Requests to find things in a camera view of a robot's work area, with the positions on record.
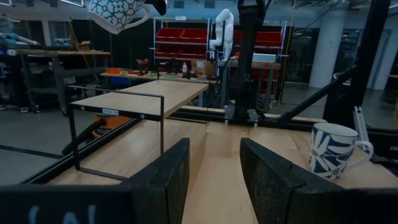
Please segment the blue plastic bin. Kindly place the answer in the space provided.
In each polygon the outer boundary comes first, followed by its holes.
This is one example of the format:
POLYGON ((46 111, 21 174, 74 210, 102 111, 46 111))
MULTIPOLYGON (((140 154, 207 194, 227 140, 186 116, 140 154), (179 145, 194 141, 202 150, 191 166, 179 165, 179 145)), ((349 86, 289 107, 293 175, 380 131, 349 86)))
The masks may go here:
POLYGON ((130 79, 126 77, 110 77, 109 78, 109 83, 111 85, 125 85, 129 86, 130 85, 130 79))

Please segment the metal rack with red bins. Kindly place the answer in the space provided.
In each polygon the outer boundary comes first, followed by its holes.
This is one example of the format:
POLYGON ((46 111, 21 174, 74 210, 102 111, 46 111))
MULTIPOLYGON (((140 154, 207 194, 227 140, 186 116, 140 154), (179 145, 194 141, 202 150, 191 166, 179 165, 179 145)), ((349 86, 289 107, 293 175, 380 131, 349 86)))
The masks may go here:
MULTIPOLYGON (((279 63, 282 67, 287 31, 285 21, 265 21, 256 33, 253 54, 274 54, 277 56, 275 63, 279 63)), ((253 79, 258 84, 259 70, 251 69, 251 72, 253 79)), ((266 82, 263 82, 262 95, 265 92, 265 87, 266 82)))
POLYGON ((192 61, 208 59, 213 25, 210 18, 153 18, 153 60, 160 72, 181 72, 192 61))

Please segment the wooden shelf riser black legs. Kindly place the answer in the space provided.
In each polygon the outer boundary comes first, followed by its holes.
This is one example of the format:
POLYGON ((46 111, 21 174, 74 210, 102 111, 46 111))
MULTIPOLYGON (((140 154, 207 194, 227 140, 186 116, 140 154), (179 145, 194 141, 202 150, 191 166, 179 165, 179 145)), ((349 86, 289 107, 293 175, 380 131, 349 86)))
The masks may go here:
POLYGON ((165 151, 164 119, 175 113, 190 100, 201 95, 207 89, 207 83, 154 80, 123 90, 105 90, 102 95, 70 102, 67 106, 67 110, 75 169, 114 180, 127 179, 120 175, 93 170, 80 165, 81 159, 78 152, 73 114, 75 110, 158 121, 160 127, 160 153, 163 154, 165 151))

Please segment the blue mug white flower print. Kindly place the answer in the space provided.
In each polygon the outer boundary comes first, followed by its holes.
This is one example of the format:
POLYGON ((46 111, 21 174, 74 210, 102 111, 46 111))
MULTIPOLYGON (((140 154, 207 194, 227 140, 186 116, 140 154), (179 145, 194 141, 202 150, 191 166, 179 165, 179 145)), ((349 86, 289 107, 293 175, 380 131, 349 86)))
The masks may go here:
POLYGON ((333 123, 313 125, 309 148, 308 168, 314 174, 327 179, 339 179, 350 169, 369 161, 374 154, 374 146, 369 141, 359 139, 354 129, 333 123), (350 165, 349 160, 356 147, 365 150, 367 156, 350 165))

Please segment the white mug blue geometric pattern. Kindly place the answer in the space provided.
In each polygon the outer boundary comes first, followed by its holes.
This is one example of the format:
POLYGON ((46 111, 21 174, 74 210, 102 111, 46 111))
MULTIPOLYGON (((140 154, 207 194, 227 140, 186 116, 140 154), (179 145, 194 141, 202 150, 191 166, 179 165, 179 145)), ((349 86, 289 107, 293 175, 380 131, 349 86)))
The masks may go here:
POLYGON ((144 0, 91 0, 89 17, 112 34, 138 26, 150 18, 144 0))

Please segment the long wooden table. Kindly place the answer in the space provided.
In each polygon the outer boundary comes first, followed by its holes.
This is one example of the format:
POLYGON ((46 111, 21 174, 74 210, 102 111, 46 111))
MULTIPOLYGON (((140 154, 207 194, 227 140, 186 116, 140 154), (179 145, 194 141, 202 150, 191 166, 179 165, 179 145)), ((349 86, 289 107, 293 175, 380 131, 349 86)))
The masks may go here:
POLYGON ((119 77, 119 78, 129 78, 129 79, 141 79, 141 80, 168 80, 168 81, 176 81, 176 82, 190 82, 190 83, 211 83, 211 84, 215 84, 216 80, 201 80, 198 78, 184 78, 181 76, 177 76, 177 77, 157 77, 157 76, 147 76, 147 75, 135 75, 135 74, 127 74, 127 75, 120 75, 120 74, 111 74, 111 73, 101 73, 101 76, 103 77, 119 77))

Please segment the black table frame rails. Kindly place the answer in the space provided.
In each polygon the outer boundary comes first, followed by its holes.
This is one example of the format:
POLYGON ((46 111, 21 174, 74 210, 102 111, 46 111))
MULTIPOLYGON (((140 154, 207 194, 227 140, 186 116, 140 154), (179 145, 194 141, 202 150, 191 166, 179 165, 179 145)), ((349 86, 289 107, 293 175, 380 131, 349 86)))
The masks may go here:
MULTIPOLYGON (((226 112, 222 109, 206 109, 195 106, 183 106, 168 116, 168 119, 175 119, 191 123, 220 123, 225 120, 225 113, 226 112)), ((318 118, 303 118, 297 116, 288 121, 287 124, 278 125, 273 123, 273 120, 277 118, 280 118, 278 114, 265 114, 260 120, 259 126, 263 128, 276 128, 280 130, 303 131, 306 133, 310 131, 311 125, 323 122, 322 119, 318 118)), ((76 137, 78 143, 82 143, 86 140, 88 141, 86 146, 78 150, 79 158, 85 159, 86 157, 90 157, 92 153, 96 152, 114 139, 121 137, 128 130, 137 126, 141 121, 141 118, 130 118, 129 121, 97 139, 93 137, 92 131, 104 124, 104 120, 101 119, 94 122, 76 137)), ((390 149, 390 147, 394 145, 394 138, 397 139, 398 146, 398 129, 380 129, 369 126, 367 127, 367 130, 370 140, 374 141, 377 148, 380 150, 380 156, 374 156, 371 162, 375 165, 383 166, 388 173, 395 175, 398 179, 398 163, 392 160, 394 156, 398 156, 398 151, 390 149)), ((26 178, 26 180, 21 181, 21 184, 46 184, 47 182, 50 182, 54 178, 58 177, 67 169, 71 168, 73 165, 74 158, 72 147, 71 145, 68 145, 67 151, 58 158, 57 162, 26 178)))

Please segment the silver metal bracket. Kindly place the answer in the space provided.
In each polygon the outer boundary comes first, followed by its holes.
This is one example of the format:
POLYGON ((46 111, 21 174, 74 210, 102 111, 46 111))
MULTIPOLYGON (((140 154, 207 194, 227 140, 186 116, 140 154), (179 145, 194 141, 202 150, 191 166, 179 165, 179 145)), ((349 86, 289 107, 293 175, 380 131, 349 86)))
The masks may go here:
POLYGON ((369 141, 368 130, 363 116, 363 111, 360 106, 355 106, 353 110, 354 125, 358 132, 358 139, 360 141, 369 141))

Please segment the wooden top metal workbench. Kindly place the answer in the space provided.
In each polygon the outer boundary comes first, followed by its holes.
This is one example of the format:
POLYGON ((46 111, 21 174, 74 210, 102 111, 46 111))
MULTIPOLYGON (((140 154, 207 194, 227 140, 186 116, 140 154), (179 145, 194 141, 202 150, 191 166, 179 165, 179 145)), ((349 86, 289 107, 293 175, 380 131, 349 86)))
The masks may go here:
POLYGON ((60 109, 63 114, 67 114, 67 104, 65 99, 65 84, 64 79, 83 77, 87 75, 96 75, 105 72, 104 67, 95 68, 79 68, 71 70, 61 70, 60 57, 78 57, 82 56, 103 56, 104 65, 108 65, 108 57, 110 52, 100 52, 94 50, 86 51, 62 51, 62 50, 32 50, 32 49, 17 49, 16 54, 20 56, 22 61, 22 74, 24 75, 25 87, 29 98, 30 108, 34 113, 39 113, 39 106, 35 102, 36 93, 45 93, 57 95, 60 109), (55 79, 55 88, 39 88, 32 84, 32 73, 29 65, 29 56, 43 56, 52 59, 53 75, 55 79))
MULTIPOLYGON (((224 108, 228 104, 228 82, 230 80, 230 69, 238 67, 237 60, 223 61, 220 60, 216 63, 219 78, 221 80, 221 96, 220 96, 220 108, 224 108)), ((258 84, 257 84, 257 102, 261 99, 262 83, 266 82, 264 99, 261 103, 262 109, 268 112, 271 108, 271 100, 276 99, 277 89, 277 78, 278 72, 281 68, 279 63, 267 63, 267 62, 253 62, 251 65, 252 69, 259 70, 258 84)))

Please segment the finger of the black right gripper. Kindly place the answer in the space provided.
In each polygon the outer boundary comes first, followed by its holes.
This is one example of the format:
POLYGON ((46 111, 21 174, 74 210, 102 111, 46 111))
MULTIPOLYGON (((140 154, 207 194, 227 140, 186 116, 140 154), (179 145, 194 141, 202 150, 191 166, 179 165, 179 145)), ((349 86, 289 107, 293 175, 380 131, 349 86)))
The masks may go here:
POLYGON ((167 0, 145 0, 145 3, 153 5, 161 16, 167 12, 167 0))

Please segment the cardboard box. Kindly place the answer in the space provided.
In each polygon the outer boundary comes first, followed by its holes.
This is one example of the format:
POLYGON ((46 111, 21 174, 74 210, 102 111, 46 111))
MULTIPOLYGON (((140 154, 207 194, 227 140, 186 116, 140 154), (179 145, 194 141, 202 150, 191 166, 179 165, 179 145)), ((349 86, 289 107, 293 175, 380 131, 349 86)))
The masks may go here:
POLYGON ((73 49, 77 49, 77 51, 89 51, 91 50, 91 42, 89 40, 84 40, 82 42, 78 42, 77 40, 69 40, 69 43, 73 49))

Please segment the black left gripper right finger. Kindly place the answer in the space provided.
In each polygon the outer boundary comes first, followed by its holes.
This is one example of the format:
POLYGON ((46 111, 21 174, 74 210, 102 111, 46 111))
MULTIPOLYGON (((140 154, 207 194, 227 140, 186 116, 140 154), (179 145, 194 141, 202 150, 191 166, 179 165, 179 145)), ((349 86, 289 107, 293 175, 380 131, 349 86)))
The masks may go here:
POLYGON ((344 223, 342 188, 250 138, 240 142, 244 182, 259 224, 344 223))

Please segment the black overhead rig frame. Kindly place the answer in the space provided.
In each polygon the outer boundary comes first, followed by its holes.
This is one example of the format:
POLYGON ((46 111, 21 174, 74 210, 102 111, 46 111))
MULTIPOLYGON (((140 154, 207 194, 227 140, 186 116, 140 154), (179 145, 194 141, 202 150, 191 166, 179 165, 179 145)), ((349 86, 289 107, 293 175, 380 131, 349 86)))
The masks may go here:
POLYGON ((324 96, 332 93, 339 85, 347 80, 351 80, 349 90, 349 102, 347 108, 353 109, 355 106, 361 106, 364 94, 369 81, 373 61, 376 58, 377 48, 381 39, 384 24, 387 19, 391 0, 372 0, 363 30, 363 37, 358 50, 356 66, 348 69, 336 80, 327 84, 307 100, 296 106, 291 111, 286 112, 280 118, 273 120, 274 124, 287 124, 293 117, 309 108, 315 102, 324 96))

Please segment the orange shop vacuum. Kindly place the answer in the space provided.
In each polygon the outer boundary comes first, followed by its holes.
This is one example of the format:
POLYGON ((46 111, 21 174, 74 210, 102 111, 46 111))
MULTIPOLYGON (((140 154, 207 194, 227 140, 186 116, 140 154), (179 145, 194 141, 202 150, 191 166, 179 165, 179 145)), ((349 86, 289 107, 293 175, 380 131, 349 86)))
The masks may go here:
POLYGON ((102 113, 95 113, 93 115, 93 121, 99 121, 103 119, 104 124, 95 128, 92 131, 93 137, 95 139, 100 138, 102 135, 108 133, 109 131, 119 127, 120 125, 124 124, 125 122, 129 121, 130 118, 125 116, 113 116, 109 114, 102 114, 102 113))

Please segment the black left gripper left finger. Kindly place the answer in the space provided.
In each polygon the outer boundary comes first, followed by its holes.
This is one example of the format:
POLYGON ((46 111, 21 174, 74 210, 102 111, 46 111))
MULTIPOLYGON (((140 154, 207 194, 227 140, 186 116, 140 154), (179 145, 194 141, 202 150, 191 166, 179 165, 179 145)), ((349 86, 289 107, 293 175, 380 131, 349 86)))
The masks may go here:
POLYGON ((132 224, 181 224, 190 180, 190 139, 181 138, 122 181, 131 187, 132 224))

